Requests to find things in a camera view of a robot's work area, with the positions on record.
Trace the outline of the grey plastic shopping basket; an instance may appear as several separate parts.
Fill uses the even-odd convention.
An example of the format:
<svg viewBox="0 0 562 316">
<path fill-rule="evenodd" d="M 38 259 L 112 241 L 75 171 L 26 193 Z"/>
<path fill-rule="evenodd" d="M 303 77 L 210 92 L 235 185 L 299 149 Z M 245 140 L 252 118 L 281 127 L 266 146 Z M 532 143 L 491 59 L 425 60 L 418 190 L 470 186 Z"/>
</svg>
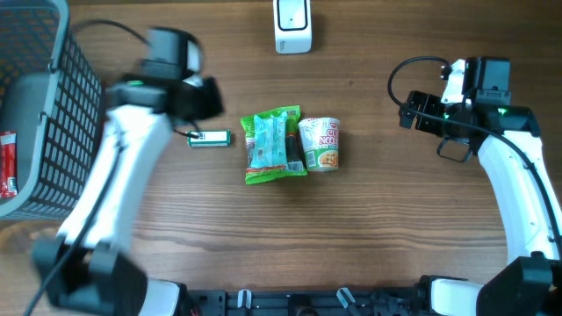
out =
<svg viewBox="0 0 562 316">
<path fill-rule="evenodd" d="M 83 192 L 104 120 L 103 87 L 64 1 L 1 3 L 1 130 L 16 134 L 18 193 L 3 220 L 65 219 Z"/>
</svg>

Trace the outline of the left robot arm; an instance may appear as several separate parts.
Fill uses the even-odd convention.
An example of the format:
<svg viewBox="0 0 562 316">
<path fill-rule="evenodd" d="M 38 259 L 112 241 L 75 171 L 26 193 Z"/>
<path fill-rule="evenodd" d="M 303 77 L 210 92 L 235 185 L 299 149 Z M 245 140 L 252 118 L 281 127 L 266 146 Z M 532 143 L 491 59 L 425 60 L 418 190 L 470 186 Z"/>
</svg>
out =
<svg viewBox="0 0 562 316">
<path fill-rule="evenodd" d="M 147 56 L 106 92 L 103 138 L 71 214 L 32 260 L 38 298 L 97 315 L 192 315 L 186 286 L 154 279 L 129 256 L 133 223 L 152 171 L 181 125 L 223 112 L 218 84 L 203 76 L 203 48 L 185 31 L 153 27 Z"/>
</svg>

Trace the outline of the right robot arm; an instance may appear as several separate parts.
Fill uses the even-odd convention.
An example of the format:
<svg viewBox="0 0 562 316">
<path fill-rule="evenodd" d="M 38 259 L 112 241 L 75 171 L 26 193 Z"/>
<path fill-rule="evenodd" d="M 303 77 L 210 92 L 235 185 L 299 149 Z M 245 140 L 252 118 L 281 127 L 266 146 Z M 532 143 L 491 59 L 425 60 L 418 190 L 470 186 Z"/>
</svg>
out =
<svg viewBox="0 0 562 316">
<path fill-rule="evenodd" d="M 561 207 L 543 158 L 533 111 L 511 103 L 511 62 L 439 58 L 441 96 L 419 90 L 399 100 L 400 126 L 434 134 L 440 147 L 457 142 L 475 156 L 493 187 L 508 246 L 507 266 L 485 284 L 422 276 L 409 301 L 412 314 L 559 315 Z"/>
</svg>

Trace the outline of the white barcode scanner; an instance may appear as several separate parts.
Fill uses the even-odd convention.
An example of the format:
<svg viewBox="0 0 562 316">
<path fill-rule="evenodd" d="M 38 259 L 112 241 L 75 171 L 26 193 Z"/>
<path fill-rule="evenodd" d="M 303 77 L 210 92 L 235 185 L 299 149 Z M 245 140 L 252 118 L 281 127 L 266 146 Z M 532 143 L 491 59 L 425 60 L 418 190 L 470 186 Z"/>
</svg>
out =
<svg viewBox="0 0 562 316">
<path fill-rule="evenodd" d="M 273 0 L 275 48 L 278 54 L 305 54 L 312 48 L 310 0 Z"/>
</svg>

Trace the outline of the green snack packet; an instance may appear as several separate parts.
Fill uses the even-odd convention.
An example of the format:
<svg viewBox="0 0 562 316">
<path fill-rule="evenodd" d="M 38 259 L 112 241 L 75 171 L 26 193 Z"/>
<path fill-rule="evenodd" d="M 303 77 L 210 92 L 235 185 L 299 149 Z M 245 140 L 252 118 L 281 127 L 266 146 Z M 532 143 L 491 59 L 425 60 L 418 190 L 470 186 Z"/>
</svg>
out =
<svg viewBox="0 0 562 316">
<path fill-rule="evenodd" d="M 248 155 L 245 184 L 307 175 L 299 155 L 299 119 L 298 105 L 278 107 L 241 119 Z"/>
</svg>

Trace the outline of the cup noodles container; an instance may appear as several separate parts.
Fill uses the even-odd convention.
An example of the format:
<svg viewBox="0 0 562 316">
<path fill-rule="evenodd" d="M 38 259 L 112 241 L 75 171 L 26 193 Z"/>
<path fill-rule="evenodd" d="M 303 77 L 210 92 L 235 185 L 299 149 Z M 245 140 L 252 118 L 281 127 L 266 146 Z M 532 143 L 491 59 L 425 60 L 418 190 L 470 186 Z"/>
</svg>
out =
<svg viewBox="0 0 562 316">
<path fill-rule="evenodd" d="M 301 144 L 309 172 L 339 168 L 339 127 L 337 118 L 304 118 L 299 124 Z"/>
</svg>

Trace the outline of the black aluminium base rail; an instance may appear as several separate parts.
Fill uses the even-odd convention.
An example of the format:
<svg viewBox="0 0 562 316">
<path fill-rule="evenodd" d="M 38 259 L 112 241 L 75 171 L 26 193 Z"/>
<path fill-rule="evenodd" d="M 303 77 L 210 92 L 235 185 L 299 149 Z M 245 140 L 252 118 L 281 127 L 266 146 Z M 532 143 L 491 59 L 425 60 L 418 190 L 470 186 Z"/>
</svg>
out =
<svg viewBox="0 0 562 316">
<path fill-rule="evenodd" d="M 456 296 L 436 305 L 430 291 L 413 288 L 376 288 L 357 291 L 187 291 L 181 315 L 475 315 L 476 298 Z"/>
</svg>

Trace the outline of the green white small box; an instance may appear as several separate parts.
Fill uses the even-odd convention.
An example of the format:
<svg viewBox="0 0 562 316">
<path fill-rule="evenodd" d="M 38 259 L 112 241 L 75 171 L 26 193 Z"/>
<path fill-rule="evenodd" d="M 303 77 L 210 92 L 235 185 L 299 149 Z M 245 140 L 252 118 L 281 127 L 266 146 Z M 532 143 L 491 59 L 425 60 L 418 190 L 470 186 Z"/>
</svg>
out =
<svg viewBox="0 0 562 316">
<path fill-rule="evenodd" d="M 230 130 L 189 131 L 189 135 L 190 147 L 228 147 L 231 144 Z"/>
</svg>

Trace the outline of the red snack packet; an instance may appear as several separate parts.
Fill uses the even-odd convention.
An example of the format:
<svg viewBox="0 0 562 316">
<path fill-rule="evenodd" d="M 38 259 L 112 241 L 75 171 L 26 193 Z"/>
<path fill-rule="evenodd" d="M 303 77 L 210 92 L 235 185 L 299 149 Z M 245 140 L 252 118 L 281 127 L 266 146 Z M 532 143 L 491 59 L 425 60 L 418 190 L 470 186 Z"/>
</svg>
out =
<svg viewBox="0 0 562 316">
<path fill-rule="evenodd" d="M 17 134 L 1 133 L 1 198 L 14 198 L 17 186 Z"/>
</svg>

